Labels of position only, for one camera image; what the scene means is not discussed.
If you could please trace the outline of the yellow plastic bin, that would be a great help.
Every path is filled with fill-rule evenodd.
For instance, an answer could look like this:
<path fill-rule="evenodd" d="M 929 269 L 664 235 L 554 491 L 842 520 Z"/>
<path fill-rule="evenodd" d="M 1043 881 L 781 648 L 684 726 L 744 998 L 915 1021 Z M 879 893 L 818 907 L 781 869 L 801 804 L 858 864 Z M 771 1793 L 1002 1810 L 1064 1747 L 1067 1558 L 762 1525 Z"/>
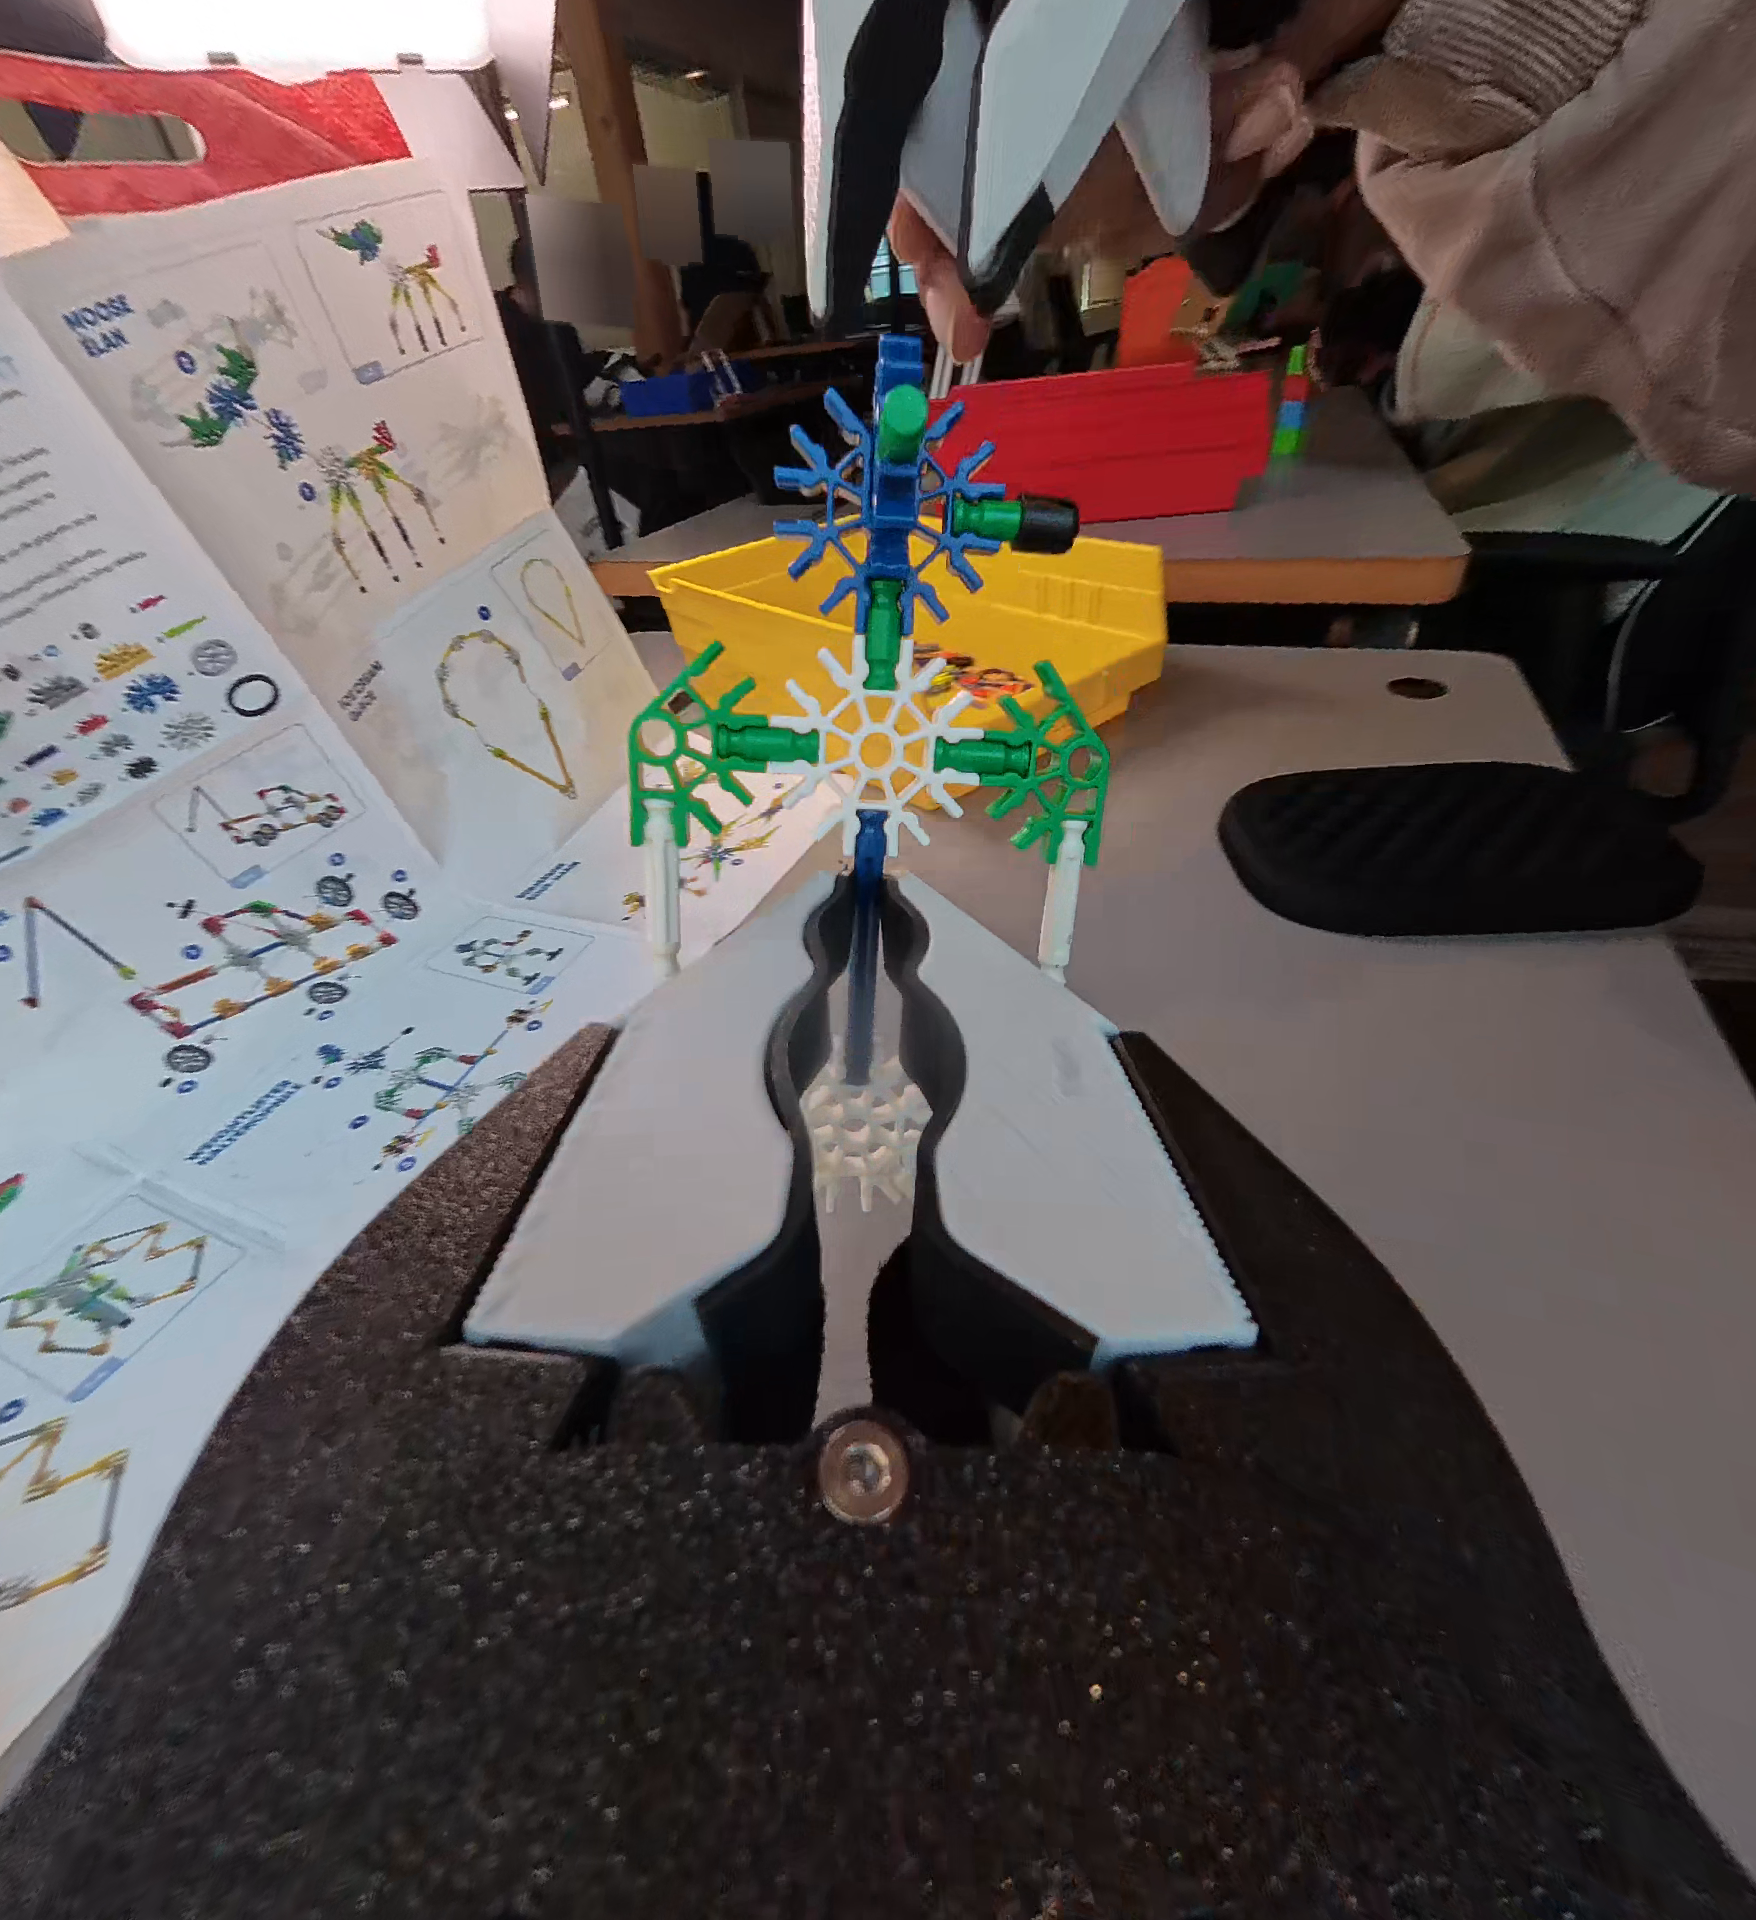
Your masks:
<path fill-rule="evenodd" d="M 786 693 L 791 682 L 822 703 L 839 698 L 822 668 L 822 652 L 850 658 L 862 632 L 852 605 L 822 612 L 822 601 L 843 579 L 843 564 L 829 557 L 793 579 L 791 564 L 798 554 L 801 542 L 746 542 L 658 568 L 650 577 L 684 652 L 684 668 L 709 644 L 722 644 L 718 663 L 697 682 L 705 700 L 717 703 L 744 682 L 749 689 L 742 709 L 756 719 L 798 712 Z M 939 591 L 947 611 L 945 622 L 923 611 L 915 612 L 915 629 L 905 636 L 899 651 L 900 676 L 933 663 L 939 655 L 959 652 L 1039 682 L 1036 668 L 1050 661 L 1100 736 L 1100 723 L 1114 720 L 1131 696 L 1164 672 L 1167 606 L 1157 550 L 1081 542 L 1056 559 L 997 550 L 973 557 L 973 564 L 980 577 L 979 591 L 967 591 L 962 582 Z M 1040 689 L 1014 700 L 1036 716 L 1050 709 Z M 963 720 L 980 729 L 1007 726 L 997 700 L 969 700 Z M 705 789 L 705 802 L 718 814 L 717 796 L 734 796 L 722 787 Z M 823 797 L 823 829 L 839 829 L 829 796 L 813 796 Z M 929 802 L 915 804 L 915 822 L 927 837 L 917 840 L 912 833 L 900 833 L 900 837 L 912 834 L 927 844 L 935 813 L 945 814 Z"/>

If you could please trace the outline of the wooden edged table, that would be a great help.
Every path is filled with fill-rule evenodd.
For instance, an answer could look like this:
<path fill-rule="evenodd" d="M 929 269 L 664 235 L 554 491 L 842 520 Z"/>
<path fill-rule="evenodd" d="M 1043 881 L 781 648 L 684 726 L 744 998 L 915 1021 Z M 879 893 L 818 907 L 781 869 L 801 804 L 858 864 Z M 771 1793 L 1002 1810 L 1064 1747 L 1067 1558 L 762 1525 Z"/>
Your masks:
<path fill-rule="evenodd" d="M 1170 605 L 1428 606 L 1468 544 L 1355 387 L 1321 393 L 1302 444 L 1227 512 L 1100 522 L 1098 542 L 1164 554 Z"/>

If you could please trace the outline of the person's right forearm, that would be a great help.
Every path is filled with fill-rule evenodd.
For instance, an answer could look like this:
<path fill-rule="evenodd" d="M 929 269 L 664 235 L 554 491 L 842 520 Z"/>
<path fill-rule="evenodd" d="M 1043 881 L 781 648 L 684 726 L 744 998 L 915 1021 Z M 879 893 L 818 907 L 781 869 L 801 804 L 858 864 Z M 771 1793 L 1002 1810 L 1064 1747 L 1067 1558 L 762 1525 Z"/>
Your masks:
<path fill-rule="evenodd" d="M 1404 3 L 1311 114 L 1428 293 L 1756 500 L 1756 3 Z"/>

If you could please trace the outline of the wooden pillar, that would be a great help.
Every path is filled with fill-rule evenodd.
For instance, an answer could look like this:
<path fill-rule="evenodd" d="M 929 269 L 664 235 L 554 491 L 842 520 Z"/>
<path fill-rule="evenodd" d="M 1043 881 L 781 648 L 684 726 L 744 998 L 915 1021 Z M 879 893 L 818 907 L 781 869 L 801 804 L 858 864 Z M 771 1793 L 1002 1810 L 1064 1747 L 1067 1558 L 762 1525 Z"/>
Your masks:
<path fill-rule="evenodd" d="M 563 64 L 573 74 L 592 173 L 614 206 L 632 277 L 632 339 L 647 361 L 681 356 L 688 334 L 669 270 L 644 253 L 632 171 L 647 164 L 621 27 L 608 3 L 557 3 Z"/>

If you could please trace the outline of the white green blue toy assembly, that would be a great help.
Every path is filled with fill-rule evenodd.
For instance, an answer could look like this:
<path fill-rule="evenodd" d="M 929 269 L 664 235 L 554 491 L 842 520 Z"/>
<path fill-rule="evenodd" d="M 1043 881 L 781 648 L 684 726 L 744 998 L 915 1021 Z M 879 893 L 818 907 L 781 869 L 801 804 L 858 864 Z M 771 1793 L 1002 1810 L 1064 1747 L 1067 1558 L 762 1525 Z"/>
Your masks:
<path fill-rule="evenodd" d="M 1036 716 L 1004 696 L 1007 726 L 980 729 L 963 720 L 963 689 L 929 703 L 939 668 L 900 676 L 896 648 L 875 639 L 855 639 L 850 658 L 822 652 L 839 689 L 833 703 L 791 682 L 798 709 L 791 719 L 744 716 L 746 682 L 705 700 L 697 682 L 718 658 L 722 644 L 709 644 L 628 729 L 628 837 L 644 864 L 650 960 L 661 977 L 681 965 L 681 851 L 692 826 L 718 829 L 707 787 L 746 797 L 744 773 L 771 773 L 793 777 L 795 797 L 826 792 L 852 881 L 852 951 L 843 1037 L 801 1098 L 813 1189 L 826 1210 L 846 1189 L 863 1210 L 875 1200 L 905 1206 L 933 1108 L 899 1061 L 873 1061 L 880 883 L 899 837 L 927 837 L 915 804 L 962 819 L 963 792 L 987 789 L 996 822 L 1019 819 L 1012 844 L 1047 857 L 1036 965 L 1067 981 L 1084 874 L 1100 854 L 1106 746 L 1050 661 L 1036 668 L 1050 709 Z"/>

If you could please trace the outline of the black office chair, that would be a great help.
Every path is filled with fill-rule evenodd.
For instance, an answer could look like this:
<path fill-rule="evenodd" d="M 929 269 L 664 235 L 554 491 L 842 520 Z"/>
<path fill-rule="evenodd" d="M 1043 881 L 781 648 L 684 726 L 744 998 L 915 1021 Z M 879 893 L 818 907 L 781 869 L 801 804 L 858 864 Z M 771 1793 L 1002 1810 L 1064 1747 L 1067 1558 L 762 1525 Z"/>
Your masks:
<path fill-rule="evenodd" d="M 1671 824 L 1728 792 L 1756 708 L 1756 500 L 1721 500 L 1664 544 L 1470 532 L 1446 612 L 1468 652 L 1519 668 L 1576 770 L 1632 783 L 1661 732 L 1689 753 L 1686 783 L 1650 792 Z"/>

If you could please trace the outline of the red plastic bin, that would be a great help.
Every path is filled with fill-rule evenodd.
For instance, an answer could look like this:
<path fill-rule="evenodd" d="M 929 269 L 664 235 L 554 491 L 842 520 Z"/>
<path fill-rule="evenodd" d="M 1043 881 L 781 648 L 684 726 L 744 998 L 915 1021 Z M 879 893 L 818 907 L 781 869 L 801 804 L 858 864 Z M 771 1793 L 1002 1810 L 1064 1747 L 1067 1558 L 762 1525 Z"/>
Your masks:
<path fill-rule="evenodd" d="M 956 471 L 980 444 L 980 475 L 1007 494 L 1070 500 L 1084 528 L 1230 512 L 1272 454 L 1272 373 L 1201 373 L 1190 361 L 997 380 L 956 390 L 939 443 Z"/>

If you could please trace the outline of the red cardboard box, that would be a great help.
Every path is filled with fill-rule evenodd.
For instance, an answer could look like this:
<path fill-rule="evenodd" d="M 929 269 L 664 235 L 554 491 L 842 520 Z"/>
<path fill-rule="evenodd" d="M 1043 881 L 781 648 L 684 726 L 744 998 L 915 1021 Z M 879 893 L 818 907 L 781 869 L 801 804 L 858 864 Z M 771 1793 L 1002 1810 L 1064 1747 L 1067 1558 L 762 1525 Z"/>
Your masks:
<path fill-rule="evenodd" d="M 188 208 L 411 156 L 380 85 L 363 71 L 275 82 L 238 67 L 121 68 L 0 51 L 0 104 L 168 114 L 198 131 L 202 155 L 192 164 L 24 161 L 24 173 L 62 219 Z"/>

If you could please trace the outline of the orange crate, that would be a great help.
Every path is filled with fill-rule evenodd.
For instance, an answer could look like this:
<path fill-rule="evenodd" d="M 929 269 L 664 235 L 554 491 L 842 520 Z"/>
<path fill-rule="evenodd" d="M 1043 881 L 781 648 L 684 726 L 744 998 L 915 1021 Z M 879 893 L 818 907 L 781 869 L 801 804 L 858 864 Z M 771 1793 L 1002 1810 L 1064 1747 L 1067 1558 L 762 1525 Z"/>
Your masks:
<path fill-rule="evenodd" d="M 1194 285 L 1194 275 L 1181 253 L 1157 258 L 1126 277 L 1114 339 L 1117 371 L 1194 359 L 1194 339 L 1181 330 L 1181 312 Z"/>

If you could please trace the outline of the folded paper instruction sheet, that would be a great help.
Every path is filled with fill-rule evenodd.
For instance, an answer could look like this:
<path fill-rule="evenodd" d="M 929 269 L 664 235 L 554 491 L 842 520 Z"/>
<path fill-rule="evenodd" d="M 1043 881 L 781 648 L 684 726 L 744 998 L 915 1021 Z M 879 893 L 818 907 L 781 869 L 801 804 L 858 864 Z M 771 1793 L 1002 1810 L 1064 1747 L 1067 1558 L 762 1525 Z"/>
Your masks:
<path fill-rule="evenodd" d="M 444 164 L 0 104 L 0 1801 L 313 1280 L 650 988 L 654 679 Z"/>

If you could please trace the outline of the blue toy connector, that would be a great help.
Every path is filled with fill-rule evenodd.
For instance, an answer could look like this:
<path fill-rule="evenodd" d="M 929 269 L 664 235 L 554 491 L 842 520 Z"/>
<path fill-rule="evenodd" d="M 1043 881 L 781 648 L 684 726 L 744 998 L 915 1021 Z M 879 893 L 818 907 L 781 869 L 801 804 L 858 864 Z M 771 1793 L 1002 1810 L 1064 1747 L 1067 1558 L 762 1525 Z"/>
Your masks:
<path fill-rule="evenodd" d="M 862 416 L 839 390 L 826 390 L 823 408 L 833 426 L 842 430 L 843 450 L 826 454 L 803 428 L 791 430 L 798 458 L 795 465 L 776 468 L 776 488 L 818 501 L 818 515 L 781 520 L 776 522 L 776 535 L 801 542 L 801 554 L 791 564 L 793 579 L 811 572 L 829 557 L 843 564 L 843 579 L 822 601 L 822 612 L 829 612 L 839 605 L 852 605 L 855 629 L 862 632 L 869 585 L 863 465 L 869 454 L 875 408 Z M 922 454 L 922 515 L 912 528 L 912 577 L 905 582 L 905 636 L 912 636 L 917 611 L 939 622 L 947 619 L 939 591 L 929 582 L 933 564 L 945 561 L 967 591 L 979 591 L 980 577 L 973 564 L 973 557 L 997 550 L 984 542 L 959 544 L 947 535 L 947 501 L 952 495 L 1010 495 L 1004 484 L 979 475 L 993 454 L 993 444 L 963 457 L 956 468 L 940 461 L 939 444 L 959 418 L 962 408 L 940 418 L 933 418 L 929 413 L 929 430 Z"/>
<path fill-rule="evenodd" d="M 912 471 L 880 465 L 875 457 L 875 416 L 885 393 L 899 381 L 923 387 L 923 350 L 912 334 L 885 334 L 875 354 L 875 411 L 863 465 L 868 571 L 873 582 L 907 582 L 912 577 L 912 528 L 922 515 L 922 461 Z"/>

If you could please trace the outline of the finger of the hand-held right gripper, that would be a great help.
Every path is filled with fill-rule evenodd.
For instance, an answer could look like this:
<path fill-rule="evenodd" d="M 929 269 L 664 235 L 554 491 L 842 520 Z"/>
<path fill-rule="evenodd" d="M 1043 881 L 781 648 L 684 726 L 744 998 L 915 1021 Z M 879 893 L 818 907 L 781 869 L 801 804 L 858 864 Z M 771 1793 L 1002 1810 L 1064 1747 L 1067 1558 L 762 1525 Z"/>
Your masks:
<path fill-rule="evenodd" d="M 1157 225 L 1190 240 L 1211 155 L 1203 3 L 1002 3 L 967 111 L 973 299 L 1010 296 L 1106 135 L 1120 138 Z"/>
<path fill-rule="evenodd" d="M 818 3 L 818 320 L 852 322 L 907 201 L 962 240 L 969 101 L 996 3 Z"/>

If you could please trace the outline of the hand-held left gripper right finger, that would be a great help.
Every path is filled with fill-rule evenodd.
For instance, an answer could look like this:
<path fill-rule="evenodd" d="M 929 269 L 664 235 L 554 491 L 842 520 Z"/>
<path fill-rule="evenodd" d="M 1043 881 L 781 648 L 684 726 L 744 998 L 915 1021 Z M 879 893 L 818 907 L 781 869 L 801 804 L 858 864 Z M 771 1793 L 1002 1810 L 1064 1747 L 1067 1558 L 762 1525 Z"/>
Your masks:
<path fill-rule="evenodd" d="M 875 1404 L 945 1445 L 1164 1445 L 1143 1368 L 1258 1321 L 1123 1037 L 922 881 L 888 883 L 910 1229 L 869 1289 Z"/>

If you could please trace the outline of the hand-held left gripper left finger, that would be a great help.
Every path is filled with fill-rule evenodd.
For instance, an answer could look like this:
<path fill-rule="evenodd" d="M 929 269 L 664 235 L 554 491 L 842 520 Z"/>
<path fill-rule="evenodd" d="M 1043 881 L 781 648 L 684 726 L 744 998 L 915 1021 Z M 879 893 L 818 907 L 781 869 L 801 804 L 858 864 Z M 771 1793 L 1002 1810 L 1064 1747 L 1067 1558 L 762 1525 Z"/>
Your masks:
<path fill-rule="evenodd" d="M 672 1371 L 724 1438 L 798 1441 L 822 1378 L 822 1243 L 801 1098 L 829 1052 L 846 877 L 811 877 L 621 1022 L 463 1339 Z"/>

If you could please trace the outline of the person's right hand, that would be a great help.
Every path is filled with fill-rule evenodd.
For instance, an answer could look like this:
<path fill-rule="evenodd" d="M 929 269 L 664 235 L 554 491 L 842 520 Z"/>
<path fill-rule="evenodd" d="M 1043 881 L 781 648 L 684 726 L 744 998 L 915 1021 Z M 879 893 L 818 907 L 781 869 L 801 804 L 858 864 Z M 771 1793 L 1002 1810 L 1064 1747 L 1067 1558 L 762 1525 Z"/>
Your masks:
<path fill-rule="evenodd" d="M 890 216 L 890 249 L 915 277 L 923 316 L 956 366 L 979 361 L 993 337 L 996 309 L 967 293 L 959 260 L 923 219 L 907 193 L 899 193 Z"/>

